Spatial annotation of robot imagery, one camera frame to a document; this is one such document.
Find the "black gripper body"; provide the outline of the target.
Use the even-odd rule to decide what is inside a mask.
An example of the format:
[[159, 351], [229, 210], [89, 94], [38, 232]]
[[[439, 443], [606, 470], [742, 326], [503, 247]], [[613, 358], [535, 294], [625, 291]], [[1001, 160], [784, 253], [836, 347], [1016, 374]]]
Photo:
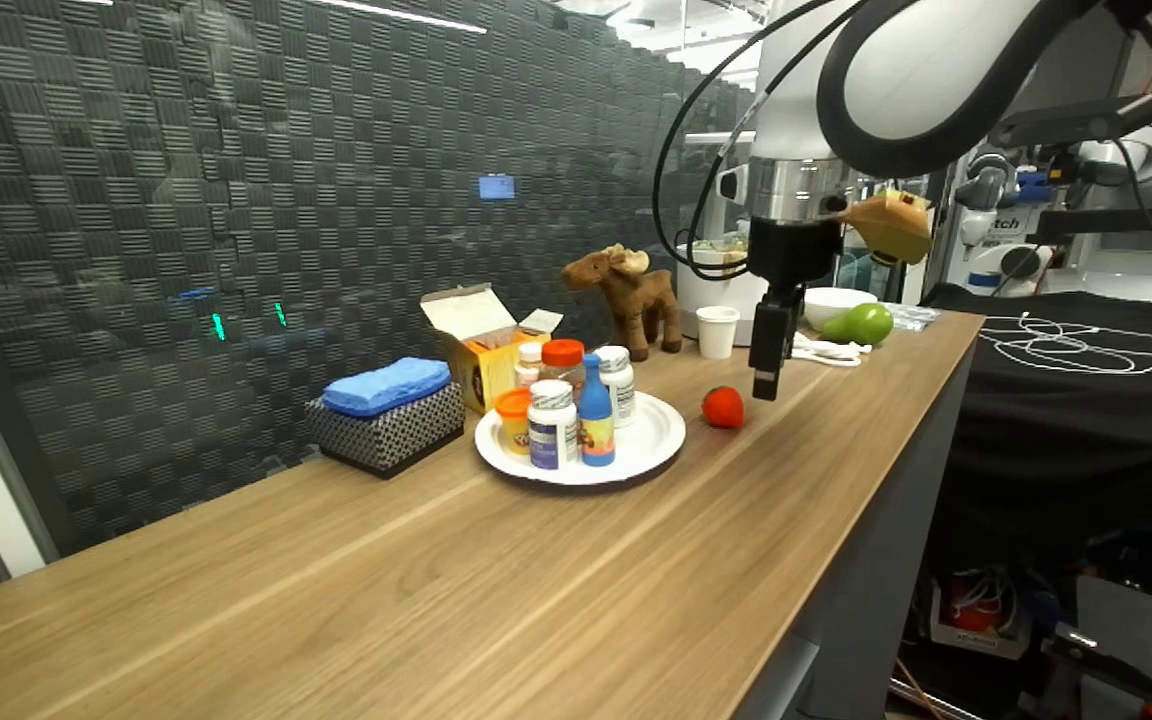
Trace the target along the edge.
[[841, 257], [841, 224], [807, 219], [807, 224], [753, 224], [749, 267], [766, 282], [755, 305], [753, 340], [758, 347], [784, 342], [801, 322], [802, 288], [819, 282]]

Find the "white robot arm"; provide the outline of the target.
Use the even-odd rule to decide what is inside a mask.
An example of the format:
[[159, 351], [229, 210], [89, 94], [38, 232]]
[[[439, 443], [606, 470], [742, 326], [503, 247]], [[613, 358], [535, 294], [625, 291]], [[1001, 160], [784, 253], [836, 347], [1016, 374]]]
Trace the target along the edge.
[[802, 282], [841, 253], [823, 214], [841, 172], [928, 175], [983, 137], [1047, 138], [1108, 128], [1108, 100], [1016, 117], [1056, 48], [1086, 59], [1073, 29], [1102, 9], [1152, 48], [1152, 0], [802, 0], [763, 42], [753, 100], [753, 257], [766, 280], [753, 320], [753, 396], [771, 398], [791, 354]]

